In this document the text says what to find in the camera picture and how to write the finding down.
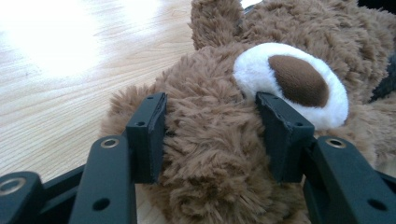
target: wood grain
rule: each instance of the wood grain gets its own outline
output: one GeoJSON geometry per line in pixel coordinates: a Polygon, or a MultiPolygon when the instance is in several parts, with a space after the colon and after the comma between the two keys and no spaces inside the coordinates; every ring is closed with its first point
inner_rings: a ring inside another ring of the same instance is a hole
{"type": "MultiPolygon", "coordinates": [[[[193,53],[191,2],[0,2],[0,175],[85,163],[111,94],[193,53]]],[[[395,174],[393,165],[384,170],[395,174]]],[[[139,223],[164,223],[137,187],[139,223]]]]}

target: brown nose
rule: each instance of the brown nose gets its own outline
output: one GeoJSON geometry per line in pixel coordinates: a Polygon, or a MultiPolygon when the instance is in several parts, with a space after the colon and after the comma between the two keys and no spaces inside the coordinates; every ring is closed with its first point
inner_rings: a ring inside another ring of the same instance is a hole
{"type": "Polygon", "coordinates": [[[268,62],[285,98],[304,106],[324,107],[327,104],[329,87],[310,63],[284,55],[272,56],[268,62]]]}

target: fluffy fur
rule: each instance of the fluffy fur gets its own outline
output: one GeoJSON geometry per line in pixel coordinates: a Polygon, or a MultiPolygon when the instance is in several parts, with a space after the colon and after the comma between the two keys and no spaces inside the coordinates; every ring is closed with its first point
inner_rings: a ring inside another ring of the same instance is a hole
{"type": "Polygon", "coordinates": [[[268,172],[264,127],[237,87],[234,61],[266,42],[320,58],[346,86],[350,107],[343,126],[316,135],[349,140],[375,165],[396,154],[396,94],[367,103],[387,74],[395,20],[351,0],[265,1],[246,16],[236,0],[192,1],[196,53],[153,85],[116,95],[102,135],[121,133],[148,94],[165,91],[163,172],[145,188],[169,222],[309,223],[300,185],[277,184],[268,172]]]}

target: screw hole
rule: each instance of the screw hole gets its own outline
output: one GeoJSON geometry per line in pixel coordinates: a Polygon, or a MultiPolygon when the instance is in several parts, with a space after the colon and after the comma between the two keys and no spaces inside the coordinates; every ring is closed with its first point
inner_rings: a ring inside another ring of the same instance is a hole
{"type": "Polygon", "coordinates": [[[99,199],[92,205],[94,211],[103,211],[110,205],[110,200],[107,198],[99,199]]]}
{"type": "Polygon", "coordinates": [[[105,141],[103,141],[100,146],[104,147],[104,148],[111,148],[111,147],[115,147],[116,145],[119,144],[119,139],[117,138],[109,138],[106,139],[105,141]]]}
{"type": "Polygon", "coordinates": [[[384,205],[383,203],[381,203],[379,200],[369,199],[367,201],[367,203],[370,204],[376,210],[381,210],[381,211],[387,211],[388,210],[387,206],[384,205]]]}
{"type": "Polygon", "coordinates": [[[340,141],[340,140],[337,140],[337,139],[335,139],[335,138],[329,138],[329,139],[327,139],[327,140],[326,140],[326,143],[329,144],[329,145],[332,146],[332,147],[338,147],[338,148],[345,148],[345,147],[347,147],[347,145],[346,145],[344,142],[342,142],[342,141],[340,141]]]}
{"type": "Polygon", "coordinates": [[[143,121],[140,121],[140,122],[137,122],[137,123],[136,123],[137,126],[143,126],[143,125],[145,125],[145,124],[146,124],[146,123],[143,122],[143,121]]]}
{"type": "Polygon", "coordinates": [[[0,183],[0,196],[11,194],[21,189],[26,183],[26,178],[17,177],[0,183]]]}

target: brown teddy bear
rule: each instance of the brown teddy bear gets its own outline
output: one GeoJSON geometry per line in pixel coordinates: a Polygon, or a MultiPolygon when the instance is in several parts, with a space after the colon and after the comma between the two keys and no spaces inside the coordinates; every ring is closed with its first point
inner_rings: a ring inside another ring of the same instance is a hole
{"type": "Polygon", "coordinates": [[[309,223],[301,185],[268,170],[257,91],[373,166],[395,156],[396,93],[369,103],[396,46],[393,14],[356,0],[267,0],[246,14],[237,0],[194,0],[190,26],[197,51],[116,95],[102,127],[120,134],[146,96],[166,92],[163,171],[145,189],[169,222],[309,223]]]}

